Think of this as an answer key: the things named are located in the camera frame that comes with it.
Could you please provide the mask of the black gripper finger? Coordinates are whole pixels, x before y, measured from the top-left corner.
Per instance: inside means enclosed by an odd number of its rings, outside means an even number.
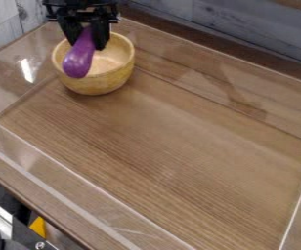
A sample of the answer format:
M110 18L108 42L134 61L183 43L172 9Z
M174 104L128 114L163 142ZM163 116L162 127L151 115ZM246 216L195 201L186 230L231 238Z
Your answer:
M74 45L83 32L82 24L75 17L67 15L58 15L56 21L70 44Z
M110 22L107 18L95 17L90 22L91 39L98 50L103 50L110 40Z

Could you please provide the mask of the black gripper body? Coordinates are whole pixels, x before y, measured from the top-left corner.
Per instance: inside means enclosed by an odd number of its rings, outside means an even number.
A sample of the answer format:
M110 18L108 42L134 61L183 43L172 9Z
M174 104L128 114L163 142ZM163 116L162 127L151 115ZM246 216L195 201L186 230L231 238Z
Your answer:
M119 22L118 0L42 0L51 21L91 22L95 19Z

